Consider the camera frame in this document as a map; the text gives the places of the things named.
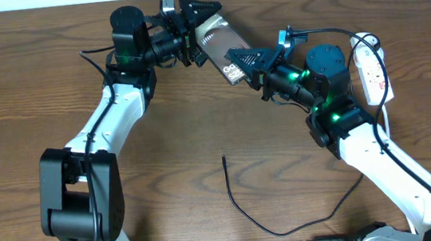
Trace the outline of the Galaxy S25 Ultra smartphone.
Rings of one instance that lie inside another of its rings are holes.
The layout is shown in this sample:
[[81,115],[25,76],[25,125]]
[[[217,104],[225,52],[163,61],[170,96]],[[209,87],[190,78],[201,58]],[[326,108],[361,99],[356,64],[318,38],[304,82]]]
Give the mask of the Galaxy S25 Ultra smartphone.
[[226,53],[251,46],[221,14],[215,13],[196,28],[196,41],[230,85],[245,78],[243,71],[226,58]]

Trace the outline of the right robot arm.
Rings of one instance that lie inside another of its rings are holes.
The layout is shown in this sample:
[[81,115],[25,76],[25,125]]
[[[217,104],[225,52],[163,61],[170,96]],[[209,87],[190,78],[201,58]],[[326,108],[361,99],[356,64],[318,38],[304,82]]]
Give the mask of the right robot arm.
[[288,62],[293,46],[231,49],[227,58],[265,101],[280,95],[307,107],[314,141],[359,170],[408,218],[414,232],[374,223],[354,235],[326,241],[431,241],[431,174],[394,143],[349,93],[350,71],[342,50],[317,45],[303,69]]

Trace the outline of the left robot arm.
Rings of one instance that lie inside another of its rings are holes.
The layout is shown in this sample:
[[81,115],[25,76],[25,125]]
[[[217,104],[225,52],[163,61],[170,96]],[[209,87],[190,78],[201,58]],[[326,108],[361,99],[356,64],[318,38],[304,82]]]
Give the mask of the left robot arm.
[[208,59],[196,29],[219,12],[219,2],[160,0],[157,15],[135,6],[111,13],[111,46],[103,66],[101,101],[83,129],[40,159],[42,231],[60,241],[129,241],[122,226],[125,198],[118,156],[156,87],[155,68],[202,66]]

